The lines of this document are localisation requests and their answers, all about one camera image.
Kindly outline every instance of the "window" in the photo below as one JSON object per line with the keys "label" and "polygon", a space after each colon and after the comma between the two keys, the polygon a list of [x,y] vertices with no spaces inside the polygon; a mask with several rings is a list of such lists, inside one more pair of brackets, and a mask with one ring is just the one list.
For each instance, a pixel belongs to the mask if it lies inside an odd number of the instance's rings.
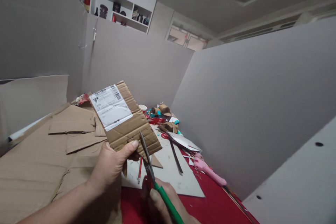
{"label": "window", "polygon": [[202,50],[207,41],[175,25],[171,26],[167,40],[194,51]]}

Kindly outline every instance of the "red tablecloth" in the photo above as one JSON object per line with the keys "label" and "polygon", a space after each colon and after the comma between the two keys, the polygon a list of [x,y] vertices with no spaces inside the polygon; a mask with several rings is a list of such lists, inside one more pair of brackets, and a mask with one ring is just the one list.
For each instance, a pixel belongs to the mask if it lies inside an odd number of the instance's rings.
{"label": "red tablecloth", "polygon": [[[226,192],[206,174],[190,166],[205,198],[179,195],[189,214],[202,224],[206,223],[241,223],[250,224],[249,219],[236,206]],[[121,211],[123,224],[147,223],[144,205],[140,197],[141,190],[123,187],[121,189]]]}

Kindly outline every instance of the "bottle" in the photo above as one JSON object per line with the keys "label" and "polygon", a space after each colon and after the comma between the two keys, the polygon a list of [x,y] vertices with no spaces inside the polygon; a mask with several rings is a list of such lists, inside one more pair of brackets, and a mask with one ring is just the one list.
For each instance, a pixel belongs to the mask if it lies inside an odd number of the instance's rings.
{"label": "bottle", "polygon": [[149,24],[149,19],[148,16],[143,20],[144,25],[148,25]]}

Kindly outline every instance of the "glue gun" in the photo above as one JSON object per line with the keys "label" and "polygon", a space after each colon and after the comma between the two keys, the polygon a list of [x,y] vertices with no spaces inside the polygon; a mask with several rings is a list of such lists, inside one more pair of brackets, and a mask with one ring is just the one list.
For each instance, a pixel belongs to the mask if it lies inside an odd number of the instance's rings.
{"label": "glue gun", "polygon": [[207,174],[220,186],[226,186],[225,179],[219,177],[209,166],[207,166],[200,153],[195,154],[194,167],[196,170],[205,172],[205,174]]}

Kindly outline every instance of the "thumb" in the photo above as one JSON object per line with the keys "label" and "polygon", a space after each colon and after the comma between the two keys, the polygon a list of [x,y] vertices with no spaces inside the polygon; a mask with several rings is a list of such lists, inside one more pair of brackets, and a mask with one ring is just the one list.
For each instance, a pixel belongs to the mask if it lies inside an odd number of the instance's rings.
{"label": "thumb", "polygon": [[139,142],[134,140],[126,144],[120,151],[118,151],[118,161],[124,163],[128,157],[138,148]]}

